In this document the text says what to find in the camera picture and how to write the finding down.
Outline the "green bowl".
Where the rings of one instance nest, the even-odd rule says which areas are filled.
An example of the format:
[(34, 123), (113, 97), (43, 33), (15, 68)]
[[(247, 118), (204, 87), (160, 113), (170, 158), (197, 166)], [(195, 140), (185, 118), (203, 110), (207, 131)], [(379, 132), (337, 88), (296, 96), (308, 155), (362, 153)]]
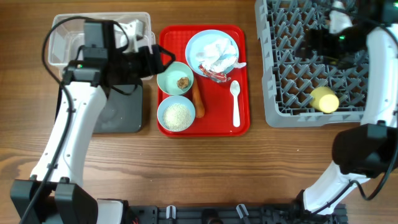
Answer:
[[(185, 89), (177, 86), (177, 81), (182, 77), (190, 79), (190, 85)], [(193, 72), (191, 68), (182, 62), (174, 62), (165, 72), (157, 75), (157, 84), (162, 92), (168, 95), (184, 95), (193, 85)]]

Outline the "brown food scrap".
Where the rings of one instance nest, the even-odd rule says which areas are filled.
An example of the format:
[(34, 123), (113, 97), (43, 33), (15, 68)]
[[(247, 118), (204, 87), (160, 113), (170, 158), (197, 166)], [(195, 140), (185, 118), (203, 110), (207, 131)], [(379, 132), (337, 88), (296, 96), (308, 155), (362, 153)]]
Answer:
[(190, 79), (188, 77), (182, 77), (177, 81), (177, 86), (182, 90), (190, 85)]

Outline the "white napkin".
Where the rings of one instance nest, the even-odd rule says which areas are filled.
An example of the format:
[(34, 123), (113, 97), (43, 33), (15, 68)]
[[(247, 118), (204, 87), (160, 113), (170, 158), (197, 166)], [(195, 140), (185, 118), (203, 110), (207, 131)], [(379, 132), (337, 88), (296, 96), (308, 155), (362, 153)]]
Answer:
[(238, 62), (239, 50), (227, 38), (219, 38), (205, 45), (195, 58), (207, 72), (225, 73), (229, 68), (243, 68), (246, 62)]

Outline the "yellow cup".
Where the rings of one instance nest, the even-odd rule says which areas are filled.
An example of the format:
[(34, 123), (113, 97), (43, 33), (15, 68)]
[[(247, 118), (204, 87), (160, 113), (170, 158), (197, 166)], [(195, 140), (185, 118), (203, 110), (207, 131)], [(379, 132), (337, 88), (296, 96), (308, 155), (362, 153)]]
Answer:
[(323, 113), (333, 113), (340, 105), (340, 101), (335, 95), (335, 92), (327, 86), (315, 88), (310, 93), (310, 96), (312, 97), (310, 106)]

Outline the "light blue bowl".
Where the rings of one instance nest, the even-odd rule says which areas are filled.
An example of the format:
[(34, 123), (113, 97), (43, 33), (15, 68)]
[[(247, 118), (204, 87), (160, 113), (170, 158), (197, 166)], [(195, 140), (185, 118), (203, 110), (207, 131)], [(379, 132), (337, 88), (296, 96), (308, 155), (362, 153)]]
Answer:
[(188, 98), (186, 98), (186, 97), (184, 97), (184, 96), (169, 96), (169, 97), (167, 97), (166, 99), (164, 99), (164, 100), (160, 103), (160, 105), (158, 106), (158, 109), (157, 109), (157, 119), (158, 119), (158, 122), (159, 122), (160, 125), (161, 125), (163, 128), (165, 128), (167, 131), (170, 131), (170, 130), (168, 130), (168, 129), (166, 128), (166, 126), (165, 126), (165, 123), (164, 123), (164, 120), (163, 120), (163, 113), (164, 113), (165, 109), (166, 109), (168, 106), (170, 106), (170, 105), (172, 105), (172, 104), (175, 104), (175, 103), (183, 104), (183, 105), (187, 106), (188, 109), (190, 110), (190, 113), (191, 113), (191, 116), (192, 116), (192, 121), (191, 121), (190, 126), (193, 124), (193, 121), (195, 120), (195, 107), (194, 107), (193, 103), (192, 103)]

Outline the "red snack wrapper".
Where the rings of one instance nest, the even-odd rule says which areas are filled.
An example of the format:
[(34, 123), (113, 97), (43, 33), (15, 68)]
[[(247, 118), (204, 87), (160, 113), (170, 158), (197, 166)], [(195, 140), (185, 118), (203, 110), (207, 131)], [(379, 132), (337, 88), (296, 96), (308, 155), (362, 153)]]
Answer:
[(209, 79), (213, 80), (214, 82), (226, 83), (226, 82), (230, 81), (230, 79), (231, 79), (230, 77), (227, 77), (227, 75), (223, 72), (217, 73), (217, 72), (214, 72), (211, 70), (207, 70), (202, 65), (200, 65), (198, 68), (202, 71), (204, 76), (208, 77)]

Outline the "white rice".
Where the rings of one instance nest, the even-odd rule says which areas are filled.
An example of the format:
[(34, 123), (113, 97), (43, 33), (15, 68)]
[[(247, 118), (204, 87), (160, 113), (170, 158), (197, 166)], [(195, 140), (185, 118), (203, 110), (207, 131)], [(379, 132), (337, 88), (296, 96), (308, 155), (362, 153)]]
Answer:
[(183, 131), (192, 121), (190, 110), (187, 106), (175, 103), (168, 106), (163, 113), (165, 126), (170, 131)]

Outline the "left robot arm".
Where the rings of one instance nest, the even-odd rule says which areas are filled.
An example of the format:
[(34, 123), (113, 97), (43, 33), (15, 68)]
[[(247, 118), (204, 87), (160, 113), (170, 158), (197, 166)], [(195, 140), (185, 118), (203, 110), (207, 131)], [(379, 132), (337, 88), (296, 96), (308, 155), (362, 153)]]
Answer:
[(84, 19), (85, 43), (57, 80), (63, 93), (45, 151), (10, 192), (22, 223), (96, 223), (100, 205), (82, 188), (88, 145), (109, 92), (166, 71), (157, 44), (133, 52), (116, 46), (113, 20)]

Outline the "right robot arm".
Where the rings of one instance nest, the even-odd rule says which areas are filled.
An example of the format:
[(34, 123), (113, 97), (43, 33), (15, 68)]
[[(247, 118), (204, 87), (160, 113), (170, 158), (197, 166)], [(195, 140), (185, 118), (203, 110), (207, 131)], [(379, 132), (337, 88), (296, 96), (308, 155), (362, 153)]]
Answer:
[(352, 56), (369, 57), (368, 94), (361, 124), (340, 132), (333, 141), (332, 161), (321, 177), (297, 197), (293, 218), (324, 221), (352, 191), (370, 179), (379, 183), (363, 199), (374, 199), (397, 167), (397, 2), (364, 1), (350, 12), (335, 1), (328, 9), (329, 26), (309, 29), (297, 51), (316, 51), (325, 63), (353, 67)]

